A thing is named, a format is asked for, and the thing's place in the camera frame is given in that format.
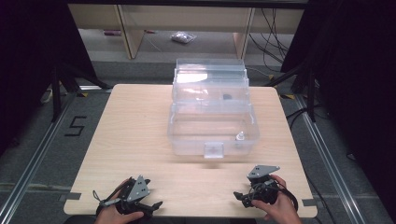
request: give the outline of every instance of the human hand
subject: human hand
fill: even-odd
[[[116,199],[119,194],[120,191],[118,191],[111,200]],[[128,215],[120,214],[119,211],[117,211],[116,205],[111,204],[109,207],[104,207],[102,209],[94,224],[127,224],[141,218],[143,215],[143,212],[133,212]]]
[[[286,181],[278,175],[271,175],[271,177],[279,183],[281,189],[286,187]],[[252,200],[251,203],[267,213],[265,220],[273,219],[279,224],[302,223],[290,198],[282,192],[277,193],[277,200],[274,204],[258,200]]]

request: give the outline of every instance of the plastic storage box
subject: plastic storage box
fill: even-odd
[[[177,60],[168,137],[177,155],[245,155],[260,138],[241,60]]]

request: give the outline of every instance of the gray floor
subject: gray floor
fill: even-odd
[[[145,35],[137,57],[129,60],[119,36],[105,36],[103,31],[99,30],[80,30],[80,33],[97,75],[108,84],[171,84],[177,58],[236,58],[232,34],[192,32],[197,36],[196,39],[182,45],[170,40],[172,31],[157,31],[155,34]],[[254,34],[253,38],[265,45],[260,34]],[[279,40],[286,46],[292,38],[292,35],[279,36]],[[269,46],[268,49],[281,58],[277,48]],[[269,56],[263,57],[262,52],[251,40],[248,43],[245,64],[251,85],[260,86],[268,82],[269,75],[279,76],[276,70],[279,69],[280,63]],[[279,94],[291,93],[291,82],[292,79],[279,84]],[[18,208],[13,211],[9,223],[63,223],[69,217],[63,211],[64,196],[73,185],[108,96],[109,93],[89,93],[86,97],[72,97],[59,131],[55,133],[43,161],[40,162]],[[299,109],[296,100],[280,101],[285,115]],[[10,147],[0,158],[0,202],[6,201],[12,187],[20,180],[40,146],[41,139],[50,126],[51,109],[51,101],[38,108],[24,133],[19,136],[21,143],[16,147]],[[327,117],[326,111],[320,108],[316,113],[320,132],[366,223],[392,223],[359,165],[346,157],[347,146]],[[86,116],[75,123],[84,126],[84,131],[81,136],[67,137],[66,134],[76,131],[69,128],[75,116]],[[307,176],[312,180],[311,190],[318,203],[319,220],[322,223],[332,223],[326,206],[337,223],[353,223],[303,117],[295,121],[291,133]],[[318,221],[305,218],[304,223]]]

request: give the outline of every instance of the wire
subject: wire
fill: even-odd
[[[105,200],[100,200],[99,195],[96,193],[95,190],[93,190],[92,191],[93,198],[95,198],[97,201],[99,201],[101,203],[108,202],[114,195],[116,195],[117,192],[119,192],[119,190],[123,189],[125,186],[130,184],[131,180],[132,180],[132,178],[130,177],[127,181],[125,181],[124,183],[122,183],[121,185],[116,187],[116,189],[114,189],[114,191]]]
[[[277,181],[275,181],[278,185],[280,185],[280,186],[282,186],[284,189],[286,188],[283,184],[281,184],[281,183],[279,183],[279,182],[277,182]]]
[[[277,45],[271,43],[270,40],[269,40],[269,38],[266,38],[266,37],[264,36],[263,33],[260,33],[260,35],[262,36],[262,38],[263,38],[266,42],[268,42],[269,45],[271,45],[271,46],[274,47],[274,48],[279,48],[279,46],[277,46]]]
[[[307,180],[309,181],[309,183],[312,185],[312,188],[314,188],[314,190],[317,192],[317,194],[318,194],[320,200],[322,201],[324,207],[326,208],[327,212],[329,213],[330,218],[332,219],[332,223],[335,224],[335,223],[336,223],[336,222],[335,222],[335,218],[334,218],[334,216],[332,215],[332,212],[330,211],[329,206],[327,205],[326,201],[324,201],[324,199],[323,199],[321,193],[319,192],[318,188],[315,186],[314,182],[311,180],[311,178],[309,178],[309,176],[308,176],[308,174],[306,173],[306,170],[305,170],[304,167],[303,167],[303,169],[304,169],[304,173],[305,173],[306,179],[307,179]]]
[[[293,128],[294,121],[296,121],[297,118],[300,117],[300,115],[302,115],[304,112],[305,112],[305,110],[302,110],[302,111],[300,111],[300,112],[297,113],[296,117],[294,117],[294,119],[291,121],[290,129]]]
[[[282,57],[282,59],[283,59],[283,58],[284,58],[283,56],[286,56],[285,51],[288,51],[289,49],[288,49],[285,45],[283,45],[283,44],[279,41],[279,39],[277,38],[277,31],[276,31],[276,8],[273,8],[273,22],[272,22],[272,25],[270,24],[270,22],[268,21],[267,17],[265,16],[265,13],[264,13],[263,8],[262,8],[262,15],[264,16],[265,21],[267,22],[268,27],[270,28],[270,31],[271,31],[270,34],[269,34],[269,36],[268,36],[268,39],[266,39],[266,40],[267,40],[267,43],[269,43],[270,37],[271,37],[271,35],[273,35],[273,36],[274,36],[274,39],[276,40],[277,46],[275,46],[275,45],[273,45],[273,44],[271,44],[271,43],[270,43],[270,44],[273,45],[274,47],[276,47],[276,48],[279,49],[279,53],[280,53],[280,55],[281,55],[281,57]]]
[[[250,188],[250,190],[248,191],[248,195],[247,195],[247,197],[248,197],[248,199],[249,199],[250,201],[252,201],[252,200],[255,199],[257,189],[258,189],[259,187],[261,187],[262,185],[264,185],[264,184],[263,184],[263,183],[258,183],[258,184],[253,185],[253,186]]]
[[[160,48],[158,48],[154,43],[152,43],[148,37],[146,37],[145,35],[143,35],[143,37],[151,44],[152,47],[157,49],[159,52],[163,53],[163,51]]]
[[[283,61],[279,58],[277,58],[275,56],[275,54],[271,53],[270,51],[268,51],[266,48],[263,48],[259,43],[257,43],[257,41],[253,38],[253,36],[251,36],[251,34],[249,34],[251,40],[253,41],[253,43],[256,45],[256,47],[258,49],[260,49],[261,51],[263,51],[264,53],[268,54],[269,56],[271,56],[272,58],[274,58],[275,60],[277,60],[279,63],[283,63]]]
[[[264,75],[264,76],[269,77],[269,75],[265,74],[264,72],[260,71],[259,69],[251,68],[251,67],[246,67],[246,69],[252,70],[252,71],[256,71],[256,72],[258,72],[258,73],[260,73],[260,74],[262,74],[262,75]]]
[[[287,116],[286,116],[286,119],[289,119],[289,118],[293,117],[294,115],[296,115],[297,113],[299,113],[299,112],[301,112],[301,111],[306,111],[306,108],[299,109],[299,110],[293,112],[292,114],[287,115]]]
[[[322,223],[318,217],[314,217],[314,219],[315,219],[319,224]]]

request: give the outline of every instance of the transparent lid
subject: transparent lid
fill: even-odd
[[[249,103],[248,76],[242,60],[177,60],[173,84],[174,103]]]

